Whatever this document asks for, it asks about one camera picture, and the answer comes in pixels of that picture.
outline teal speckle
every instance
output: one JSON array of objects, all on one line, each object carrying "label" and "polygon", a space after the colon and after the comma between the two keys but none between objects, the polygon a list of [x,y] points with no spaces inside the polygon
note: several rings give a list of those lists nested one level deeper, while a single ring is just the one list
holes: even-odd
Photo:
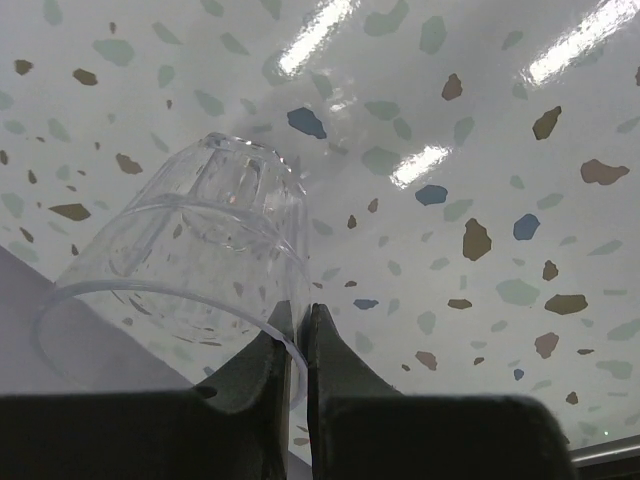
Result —
[{"label": "teal speckle", "polygon": [[508,50],[509,48],[516,45],[522,38],[524,37],[524,33],[519,30],[514,30],[513,32],[509,32],[507,34],[507,38],[504,39],[502,43],[502,50]]},{"label": "teal speckle", "polygon": [[550,193],[546,197],[538,200],[536,205],[538,205],[538,208],[540,210],[546,210],[547,208],[555,207],[556,205],[558,205],[563,198],[564,195],[562,195],[561,193]]},{"label": "teal speckle", "polygon": [[161,22],[154,23],[153,25],[151,25],[151,28],[153,28],[153,31],[156,32],[158,38],[164,43],[169,43],[171,45],[182,45],[182,42],[178,40],[178,38],[173,33],[171,33],[171,31]]},{"label": "teal speckle", "polygon": [[249,50],[247,50],[245,46],[229,32],[220,35],[220,41],[222,42],[222,45],[224,45],[224,48],[231,53],[235,53],[236,55],[249,55]]},{"label": "teal speckle", "polygon": [[465,140],[473,130],[476,122],[471,117],[465,117],[462,120],[458,120],[453,127],[453,141],[458,147],[464,145]]},{"label": "teal speckle", "polygon": [[56,0],[44,0],[42,13],[47,23],[53,27],[62,23],[62,10]]},{"label": "teal speckle", "polygon": [[202,90],[196,90],[193,92],[196,96],[196,100],[205,111],[207,115],[212,117],[219,117],[224,114],[224,104],[216,97],[209,95]]},{"label": "teal speckle", "polygon": [[93,49],[106,61],[118,67],[126,67],[129,65],[135,55],[133,47],[126,40],[96,40],[93,42]]},{"label": "teal speckle", "polygon": [[204,7],[204,11],[214,17],[221,17],[224,15],[224,7],[216,0],[200,0],[200,3]]},{"label": "teal speckle", "polygon": [[38,254],[31,247],[20,242],[11,242],[7,245],[7,250],[13,253],[23,262],[35,263],[38,261]]},{"label": "teal speckle", "polygon": [[175,69],[170,65],[162,65],[158,69],[158,86],[164,88],[171,83],[176,76]]},{"label": "teal speckle", "polygon": [[400,114],[400,107],[395,102],[387,102],[386,100],[378,100],[376,102],[367,102],[364,108],[376,118],[380,120],[393,120]]},{"label": "teal speckle", "polygon": [[467,210],[471,208],[473,205],[473,200],[464,199],[464,200],[456,200],[453,203],[450,203],[443,210],[443,216],[445,222],[455,222],[460,217],[462,217]]},{"label": "teal speckle", "polygon": [[24,128],[24,125],[22,125],[17,120],[5,120],[4,122],[2,122],[2,125],[4,125],[4,128],[7,132],[16,135],[22,135],[27,131],[27,129]]},{"label": "teal speckle", "polygon": [[403,140],[411,140],[411,127],[405,121],[404,118],[398,117],[393,121],[393,129],[396,131],[396,135],[398,135]]},{"label": "teal speckle", "polygon": [[409,5],[405,0],[398,0],[396,6],[387,13],[373,12],[364,20],[364,33],[370,37],[381,37],[394,33],[400,28],[402,21],[409,13]]},{"label": "teal speckle", "polygon": [[435,55],[447,38],[447,28],[440,16],[431,17],[422,24],[420,35],[420,50],[429,55]]},{"label": "teal speckle", "polygon": [[500,282],[496,291],[503,302],[520,307],[533,305],[540,295],[540,290],[519,278]]},{"label": "teal speckle", "polygon": [[331,95],[333,95],[333,86],[331,85],[329,77],[327,77],[326,75],[312,73],[311,81],[316,86],[316,90],[318,90],[318,93],[323,100],[326,100],[330,98]]},{"label": "teal speckle", "polygon": [[374,175],[392,175],[401,161],[400,155],[380,147],[373,147],[362,154],[362,163]]},{"label": "teal speckle", "polygon": [[47,125],[49,126],[49,134],[61,142],[69,143],[71,141],[71,137],[67,132],[67,129],[64,128],[64,125],[60,123],[59,120],[55,118],[50,118],[47,120]]},{"label": "teal speckle", "polygon": [[0,90],[0,110],[7,110],[13,106],[13,97]]}]

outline transparent glass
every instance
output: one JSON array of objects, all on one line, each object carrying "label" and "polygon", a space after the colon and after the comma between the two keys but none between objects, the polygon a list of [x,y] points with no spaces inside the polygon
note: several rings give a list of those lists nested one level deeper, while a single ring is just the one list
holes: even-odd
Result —
[{"label": "transparent glass", "polygon": [[[289,325],[269,321],[282,302]],[[203,380],[265,331],[295,360],[295,406],[308,307],[299,178],[274,150],[214,133],[171,157],[81,252],[33,338],[79,389],[148,390]]]}]

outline green speckle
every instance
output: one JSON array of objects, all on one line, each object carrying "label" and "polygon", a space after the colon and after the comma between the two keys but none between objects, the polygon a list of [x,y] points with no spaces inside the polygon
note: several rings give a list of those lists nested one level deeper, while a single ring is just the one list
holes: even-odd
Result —
[{"label": "green speckle", "polygon": [[518,190],[524,190],[524,182],[518,175],[512,175],[511,180],[509,180],[509,185],[513,188],[517,188]]},{"label": "green speckle", "polygon": [[527,93],[527,89],[524,87],[522,83],[515,83],[513,88],[511,89],[511,95],[520,100],[528,100],[529,94]]},{"label": "green speckle", "polygon": [[169,31],[167,27],[164,26],[161,22],[156,22],[151,25],[153,31],[156,32],[158,38],[162,40],[164,43],[170,43],[171,45],[182,45],[182,42],[178,40],[178,38]]},{"label": "green speckle", "polygon": [[362,163],[374,175],[392,175],[401,161],[400,155],[380,147],[373,147],[362,154]]},{"label": "green speckle", "polygon": [[56,178],[58,180],[62,180],[66,182],[71,178],[71,170],[69,169],[69,165],[63,165],[58,170],[56,170]]},{"label": "green speckle", "polygon": [[129,42],[118,39],[96,40],[93,42],[93,49],[102,55],[102,58],[106,61],[118,67],[129,65],[135,54]]},{"label": "green speckle", "polygon": [[338,275],[338,273],[340,273],[340,267],[330,268],[329,270],[326,270],[322,274],[322,281],[328,282],[329,280],[333,279],[336,275]]},{"label": "green speckle", "polygon": [[436,314],[432,311],[424,312],[418,317],[418,327],[425,335],[431,335],[436,327]]},{"label": "green speckle", "polygon": [[449,265],[449,259],[447,257],[442,257],[434,260],[429,268],[431,270],[442,270],[447,265]]},{"label": "green speckle", "polygon": [[508,324],[506,320],[500,320],[499,322],[496,322],[493,325],[491,325],[491,332],[492,333],[501,332],[502,330],[507,328],[507,325]]},{"label": "green speckle", "polygon": [[318,93],[323,100],[326,100],[327,98],[331,97],[331,95],[333,95],[333,86],[331,86],[331,81],[326,75],[312,73],[311,81],[316,86],[316,89],[318,90]]},{"label": "green speckle", "polygon": [[280,9],[282,8],[281,0],[260,0],[264,9],[269,12],[271,18],[280,20]]},{"label": "green speckle", "polygon": [[13,106],[13,97],[0,90],[0,110],[7,110]]},{"label": "green speckle", "polygon": [[393,121],[393,129],[403,140],[411,140],[411,127],[402,117],[398,117]]},{"label": "green speckle", "polygon": [[546,210],[547,208],[555,207],[556,205],[558,205],[563,198],[564,195],[562,195],[561,193],[550,193],[546,197],[538,200],[536,205],[538,205],[538,208],[540,210]]},{"label": "green speckle", "polygon": [[572,243],[576,243],[578,241],[578,237],[574,235],[570,235],[568,237],[564,237],[560,242],[560,246],[563,247],[565,245],[571,245]]},{"label": "green speckle", "polygon": [[532,392],[535,392],[536,390],[540,390],[542,388],[547,388],[551,386],[551,380],[540,380],[538,383],[536,383],[533,388],[531,388]]},{"label": "green speckle", "polygon": [[150,135],[151,135],[151,140],[153,140],[153,144],[156,146],[158,150],[164,153],[169,153],[169,146],[166,143],[160,140],[160,138],[158,138],[158,136],[155,135],[154,133],[151,133]]},{"label": "green speckle", "polygon": [[635,118],[632,118],[631,120],[627,120],[626,122],[622,122],[616,128],[616,132],[629,133],[631,130],[636,128],[636,126],[638,125],[638,122],[640,122],[640,117],[635,117]]},{"label": "green speckle", "polygon": [[224,15],[224,7],[216,2],[216,0],[200,0],[200,3],[204,7],[205,12],[213,15],[214,17],[221,17]]},{"label": "green speckle", "polygon": [[389,260],[389,262],[387,263],[387,268],[396,277],[402,274],[402,268],[400,268],[400,265],[393,260]]},{"label": "green speckle", "polygon": [[60,6],[56,0],[44,0],[42,13],[49,25],[55,27],[62,23],[62,10],[60,10]]},{"label": "green speckle", "polygon": [[21,218],[24,211],[24,200],[15,193],[3,193],[0,199],[13,218]]},{"label": "green speckle", "polygon": [[458,147],[464,145],[465,140],[473,130],[476,122],[471,117],[465,117],[462,120],[458,120],[453,127],[453,141]]},{"label": "green speckle", "polygon": [[2,124],[7,132],[15,133],[16,135],[22,135],[27,131],[24,125],[17,120],[5,120]]},{"label": "green speckle", "polygon": [[55,118],[50,118],[47,121],[47,125],[49,126],[49,134],[53,138],[56,138],[61,142],[69,143],[71,141],[71,137],[69,136],[69,133],[67,132],[66,128],[64,128],[64,125],[60,123],[59,120]]},{"label": "green speckle", "polygon": [[373,351],[373,343],[362,332],[356,332],[356,351],[358,353],[371,353]]},{"label": "green speckle", "polygon": [[23,245],[20,242],[11,242],[7,245],[7,250],[13,253],[23,262],[35,263],[38,261],[38,254],[31,247]]},{"label": "green speckle", "polygon": [[519,278],[500,282],[496,290],[503,302],[520,307],[533,305],[540,295],[540,290]]},{"label": "green speckle", "polygon": [[631,378],[631,372],[633,371],[633,365],[629,362],[622,362],[620,360],[603,360],[596,363],[596,368],[606,370],[613,376],[613,378],[618,380],[627,380]]},{"label": "green speckle", "polygon": [[392,298],[389,300],[389,308],[387,309],[387,316],[391,315],[393,312],[400,308],[400,300],[397,298]]},{"label": "green speckle", "polygon": [[320,235],[333,235],[333,228],[323,221],[313,218],[311,219],[311,224],[313,225],[314,230]]},{"label": "green speckle", "polygon": [[434,55],[438,53],[446,38],[447,28],[444,25],[444,19],[440,16],[431,17],[422,24],[420,50]]},{"label": "green speckle", "polygon": [[600,247],[593,250],[588,254],[589,257],[594,255],[609,255],[610,253],[615,252],[622,246],[622,242],[620,240],[611,240],[610,242],[601,245]]},{"label": "green speckle", "polygon": [[507,50],[514,45],[516,45],[522,38],[524,37],[524,33],[519,30],[514,30],[513,32],[509,32],[507,34],[507,38],[504,39],[502,43],[502,50]]},{"label": "green speckle", "polygon": [[398,0],[389,13],[373,12],[364,20],[364,33],[371,37],[381,37],[393,33],[409,13],[409,5],[405,0]]},{"label": "green speckle", "polygon": [[249,55],[249,50],[242,45],[236,37],[229,32],[220,35],[220,41],[229,52],[237,55]]},{"label": "green speckle", "polygon": [[164,88],[171,83],[173,77],[176,76],[175,69],[170,65],[162,65],[158,69],[158,86]]},{"label": "green speckle", "polygon": [[256,113],[258,113],[258,109],[256,108],[255,103],[253,103],[251,100],[247,100],[246,98],[241,98],[240,103],[242,104],[242,106],[244,107],[244,109],[247,111],[249,115],[255,115]]},{"label": "green speckle", "polygon": [[367,102],[364,104],[371,115],[380,120],[393,120],[400,114],[400,107],[395,102],[387,102],[385,100],[378,100],[376,102]]},{"label": "green speckle", "polygon": [[455,222],[465,213],[467,213],[467,210],[471,208],[471,205],[473,205],[473,200],[471,199],[456,200],[455,202],[450,203],[449,205],[444,207],[444,221]]},{"label": "green speckle", "polygon": [[47,222],[47,225],[49,225],[51,227],[51,230],[53,230],[54,232],[58,232],[58,233],[61,233],[63,235],[69,235],[64,228],[62,228],[60,225],[58,225],[53,220]]},{"label": "green speckle", "polygon": [[224,104],[216,97],[203,92],[202,90],[196,90],[193,92],[196,96],[196,100],[205,111],[207,115],[212,117],[219,117],[224,114]]},{"label": "green speckle", "polygon": [[607,333],[607,339],[616,342],[631,340],[638,332],[640,332],[640,318],[636,318],[629,323],[623,323],[611,329],[609,333]]}]

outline gray surface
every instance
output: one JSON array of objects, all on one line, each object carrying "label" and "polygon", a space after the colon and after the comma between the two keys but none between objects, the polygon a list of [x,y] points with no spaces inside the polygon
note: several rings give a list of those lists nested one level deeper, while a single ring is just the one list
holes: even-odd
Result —
[{"label": "gray surface", "polygon": [[[0,272],[0,393],[68,391],[68,384],[35,354],[29,338],[35,308],[51,282],[3,248]],[[289,478],[311,479],[311,468],[289,454]]]}]

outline blue speckle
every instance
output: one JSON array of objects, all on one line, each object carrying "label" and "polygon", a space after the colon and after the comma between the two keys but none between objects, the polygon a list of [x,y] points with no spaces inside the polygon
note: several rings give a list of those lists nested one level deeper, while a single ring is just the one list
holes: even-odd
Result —
[{"label": "blue speckle", "polygon": [[513,236],[516,240],[531,240],[539,226],[538,217],[532,213],[527,213],[513,224]]},{"label": "blue speckle", "polygon": [[353,304],[358,307],[360,310],[369,310],[370,308],[375,307],[378,303],[377,300],[364,300],[358,299],[353,302]]},{"label": "blue speckle", "polygon": [[308,108],[302,107],[287,113],[289,125],[307,135],[313,135],[318,139],[327,138],[322,122]]},{"label": "blue speckle", "polygon": [[440,185],[427,185],[416,192],[416,200],[423,205],[434,205],[447,201],[447,189]]}]

